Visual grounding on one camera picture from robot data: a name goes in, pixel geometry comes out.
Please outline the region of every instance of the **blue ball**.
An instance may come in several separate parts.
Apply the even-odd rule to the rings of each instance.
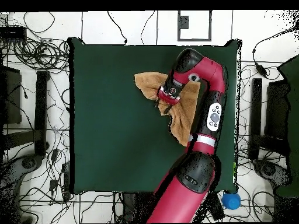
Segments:
[[[224,193],[221,201],[227,209],[238,209],[241,205],[241,197],[238,193]]]

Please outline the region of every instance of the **brown cloth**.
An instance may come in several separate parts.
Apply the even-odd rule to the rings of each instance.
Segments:
[[[168,75],[158,72],[144,72],[135,74],[136,86],[143,95],[150,99],[157,99],[157,90],[166,81]],[[180,93],[180,101],[174,105],[166,115],[172,117],[171,133],[183,146],[187,146],[192,121],[197,104],[200,84],[190,81]],[[164,116],[164,110],[169,105],[163,100],[159,101],[160,114]]]

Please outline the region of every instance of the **floor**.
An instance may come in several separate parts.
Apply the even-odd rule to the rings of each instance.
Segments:
[[[253,74],[256,74],[253,65],[252,50],[255,44],[267,37],[270,37],[282,30],[292,26],[290,19],[287,18],[288,13],[280,10],[213,10],[211,24],[211,41],[177,41],[177,23],[178,12],[176,10],[146,10],[138,12],[109,12],[114,21],[121,27],[123,36],[127,39],[127,45],[213,45],[223,46],[230,39],[242,40],[242,78],[244,83],[241,85],[242,97],[240,101],[240,109],[242,116],[240,118],[239,127],[240,134],[246,134],[248,131],[248,119],[250,105],[246,101],[250,101],[250,85]],[[20,12],[11,12],[9,14],[9,24],[24,24],[24,14]],[[45,32],[38,33],[45,39],[62,39],[68,37],[80,37],[87,44],[124,44],[124,38],[120,34],[120,30],[111,21],[107,12],[49,12],[27,13],[26,24],[34,31],[41,31],[49,27],[54,20],[53,25]],[[181,11],[181,15],[189,15],[191,31],[184,30],[181,32],[181,38],[204,39],[208,33],[208,19],[206,11]],[[194,23],[204,23],[201,31],[196,28]],[[30,32],[27,34],[30,38],[36,39]],[[281,79],[276,66],[289,58],[298,54],[299,50],[298,37],[293,33],[287,33],[282,36],[262,42],[258,45],[255,54],[255,60],[259,61],[264,67],[269,68],[270,78]],[[28,99],[22,97],[21,108],[28,115],[31,123],[34,124],[34,108],[35,105],[35,82],[36,73],[34,69],[26,65],[18,63],[19,60],[11,53],[5,58],[4,63],[12,68],[19,69],[22,74],[22,85],[27,89]],[[263,101],[266,100],[267,85],[270,80],[263,79]],[[48,83],[48,105],[52,106],[48,110],[47,122],[47,140],[50,143],[50,150],[58,143],[58,149],[65,150],[65,157],[61,157],[57,162],[56,168],[58,172],[65,160],[69,159],[68,146],[68,127],[69,114],[65,110],[65,105],[61,101],[60,95],[65,89],[69,88],[68,75],[66,72],[51,74],[51,80]],[[64,94],[64,101],[69,100],[68,91]],[[26,116],[22,113],[22,122],[8,125],[5,127],[7,133],[22,130],[30,130],[30,124],[26,120]],[[265,119],[262,119],[262,129],[265,126]],[[5,159],[10,159],[18,155],[24,155],[33,151],[33,145],[26,148],[18,147],[11,149],[6,154]],[[277,160],[280,165],[285,166],[283,159]],[[236,218],[226,217],[224,222],[234,222],[242,219],[245,222],[258,222],[258,218],[253,214],[252,200],[253,195],[259,191],[272,192],[270,184],[258,177],[254,171],[250,170],[250,164],[240,166],[238,168],[238,184],[240,185],[239,194],[242,200],[242,206],[235,211],[225,210],[228,216],[239,216]],[[50,178],[46,171],[46,163],[43,162],[41,168],[33,173],[28,174],[20,190],[22,197],[21,205],[23,210],[29,210],[39,216],[38,223],[78,223],[79,219],[82,223],[108,223],[113,222],[112,205],[113,200],[111,192],[86,192],[81,196],[75,195],[67,208],[61,205],[50,205],[50,200],[42,192],[32,189],[40,188],[44,193],[48,192]],[[56,200],[61,200],[61,193],[58,189]],[[273,211],[273,198],[267,194],[260,193],[256,196],[255,202],[261,206],[258,209],[258,217],[264,221],[272,220],[267,213],[268,209]],[[116,204],[116,212],[121,214],[121,204]],[[213,222],[210,215],[205,218],[204,222]]]

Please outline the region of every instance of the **green mat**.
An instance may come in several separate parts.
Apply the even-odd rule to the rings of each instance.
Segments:
[[[71,98],[71,186],[81,191],[154,191],[185,147],[169,133],[170,118],[136,87],[134,74],[167,74],[187,47],[173,45],[86,45],[69,38]],[[237,52],[225,47],[193,47],[225,66],[229,87],[221,139],[217,190],[235,192],[235,109]]]
[[[290,111],[287,119],[287,137],[290,145],[290,156],[286,157],[287,170],[291,174],[291,183],[287,186],[281,186],[276,193],[281,197],[299,197],[299,55],[288,60],[278,67],[283,78],[290,85],[290,93],[287,95],[290,103]]]

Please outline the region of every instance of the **metal frame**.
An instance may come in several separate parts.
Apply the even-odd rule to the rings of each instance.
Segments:
[[[180,38],[180,30],[189,28],[189,17],[181,16],[180,10],[178,10],[178,41],[212,41],[212,11],[209,11],[208,15],[208,38]]]

